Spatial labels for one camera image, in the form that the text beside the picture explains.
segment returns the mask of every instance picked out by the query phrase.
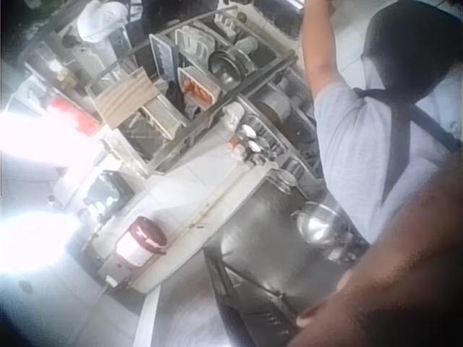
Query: bright light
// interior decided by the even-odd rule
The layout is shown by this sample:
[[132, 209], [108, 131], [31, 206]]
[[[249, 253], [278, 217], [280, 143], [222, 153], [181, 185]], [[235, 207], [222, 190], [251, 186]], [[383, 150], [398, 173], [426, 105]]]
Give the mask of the bright light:
[[0, 224], [0, 273], [21, 273], [54, 264], [79, 228], [74, 215], [29, 213]]
[[92, 153], [92, 141], [55, 118], [3, 113], [0, 115], [0, 150], [58, 166], [87, 160], [88, 153]]

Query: gray t-shirt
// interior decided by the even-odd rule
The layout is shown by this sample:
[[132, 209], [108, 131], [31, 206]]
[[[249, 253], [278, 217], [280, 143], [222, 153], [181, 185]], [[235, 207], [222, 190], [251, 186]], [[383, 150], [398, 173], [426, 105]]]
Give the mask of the gray t-shirt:
[[[363, 64], [366, 88], [384, 89], [373, 63], [364, 59]], [[462, 66], [452, 68], [417, 106], [459, 137]], [[449, 157], [444, 147], [412, 124], [409, 165], [381, 206], [391, 142], [391, 109], [372, 98], [358, 98], [347, 83], [335, 82], [318, 94], [315, 117], [328, 189], [370, 243]]]

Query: white chef jacket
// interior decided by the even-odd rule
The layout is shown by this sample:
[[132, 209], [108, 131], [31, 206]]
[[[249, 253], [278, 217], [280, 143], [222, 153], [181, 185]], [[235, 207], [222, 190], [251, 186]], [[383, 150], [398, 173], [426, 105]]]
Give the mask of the white chef jacket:
[[77, 18], [77, 30], [85, 42], [97, 43], [127, 24], [128, 9], [119, 2], [91, 0]]

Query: person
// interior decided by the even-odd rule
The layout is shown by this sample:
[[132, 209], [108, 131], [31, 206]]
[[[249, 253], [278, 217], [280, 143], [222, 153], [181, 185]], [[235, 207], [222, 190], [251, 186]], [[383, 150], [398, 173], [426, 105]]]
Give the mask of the person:
[[75, 29], [70, 27], [61, 43], [63, 47], [72, 49], [83, 42], [101, 42], [112, 32], [125, 27], [128, 13], [127, 7], [120, 2], [91, 0], [77, 18], [78, 34], [71, 34]]
[[419, 1], [379, 11], [362, 55], [365, 91], [337, 71], [328, 0], [306, 3], [302, 48], [328, 190], [372, 244], [460, 144], [461, 22]]
[[289, 347], [463, 346], [463, 151], [412, 197]]

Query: wooden cutting board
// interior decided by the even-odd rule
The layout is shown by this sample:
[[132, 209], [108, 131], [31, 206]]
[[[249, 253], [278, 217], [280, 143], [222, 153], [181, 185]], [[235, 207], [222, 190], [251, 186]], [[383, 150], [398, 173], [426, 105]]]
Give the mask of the wooden cutting board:
[[140, 67], [98, 95], [95, 108], [105, 123], [116, 129], [159, 93], [145, 69]]

